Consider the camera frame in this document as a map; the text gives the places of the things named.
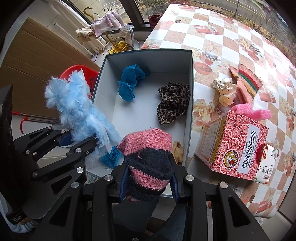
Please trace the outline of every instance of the red chair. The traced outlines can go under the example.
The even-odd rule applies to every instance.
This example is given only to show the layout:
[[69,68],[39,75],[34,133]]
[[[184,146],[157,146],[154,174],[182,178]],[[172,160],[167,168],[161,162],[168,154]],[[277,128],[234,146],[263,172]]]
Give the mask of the red chair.
[[59,78],[68,80],[69,76],[72,74],[74,70],[80,71],[81,69],[83,70],[85,80],[87,82],[87,85],[89,86],[92,95],[94,92],[99,72],[94,71],[93,69],[90,69],[87,66],[77,64],[66,69]]

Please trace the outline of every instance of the open box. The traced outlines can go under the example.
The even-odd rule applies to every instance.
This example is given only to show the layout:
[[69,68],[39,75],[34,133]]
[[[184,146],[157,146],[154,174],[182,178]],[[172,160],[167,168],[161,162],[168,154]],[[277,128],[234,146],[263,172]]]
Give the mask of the open box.
[[[150,74],[136,86],[133,92],[135,98],[128,102],[118,94],[118,81],[123,69],[133,64],[138,64],[142,69],[149,69]],[[183,83],[183,85],[189,83],[191,97],[186,115],[178,117],[173,123],[160,125],[156,116],[156,110],[161,101],[158,89],[168,82]],[[185,164],[192,124],[191,50],[145,49],[107,55],[96,82],[92,101],[106,115],[122,138],[129,133],[149,128],[159,128],[171,134],[173,142],[177,140],[183,147],[183,165]],[[111,171],[99,162],[99,166],[87,172],[96,177],[103,177]]]

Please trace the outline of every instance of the tablecloth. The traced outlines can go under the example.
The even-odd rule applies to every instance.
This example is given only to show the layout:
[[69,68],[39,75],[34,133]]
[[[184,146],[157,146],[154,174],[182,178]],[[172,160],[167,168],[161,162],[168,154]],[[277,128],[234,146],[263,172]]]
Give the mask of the tablecloth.
[[[272,217],[295,172],[295,67],[270,41],[243,23],[220,13],[186,5],[169,5],[144,42],[142,49],[146,48],[192,50],[194,118],[185,163],[188,173],[204,182],[226,181],[254,216]],[[271,110],[272,113],[271,119],[261,121],[269,128],[266,142],[279,149],[267,185],[213,172],[194,155],[203,124],[229,109],[219,104],[219,92],[213,89],[213,80],[231,77],[229,67],[237,68],[239,63],[263,82],[254,99],[254,110]]]

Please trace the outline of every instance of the leopard print fabric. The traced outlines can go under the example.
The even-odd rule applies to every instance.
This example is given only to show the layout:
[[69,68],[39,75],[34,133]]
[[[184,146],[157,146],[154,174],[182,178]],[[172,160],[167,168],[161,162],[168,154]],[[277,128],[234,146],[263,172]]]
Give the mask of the leopard print fabric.
[[156,112],[159,124],[172,123],[177,117],[186,114],[190,100],[189,84],[183,86],[182,83],[167,83],[158,92],[161,97]]

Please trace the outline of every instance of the red patterned box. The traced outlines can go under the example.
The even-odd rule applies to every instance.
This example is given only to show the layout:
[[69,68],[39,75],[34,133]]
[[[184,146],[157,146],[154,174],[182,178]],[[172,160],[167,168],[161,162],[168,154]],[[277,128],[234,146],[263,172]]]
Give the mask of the red patterned box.
[[229,110],[205,124],[195,154],[212,170],[253,180],[268,128]]

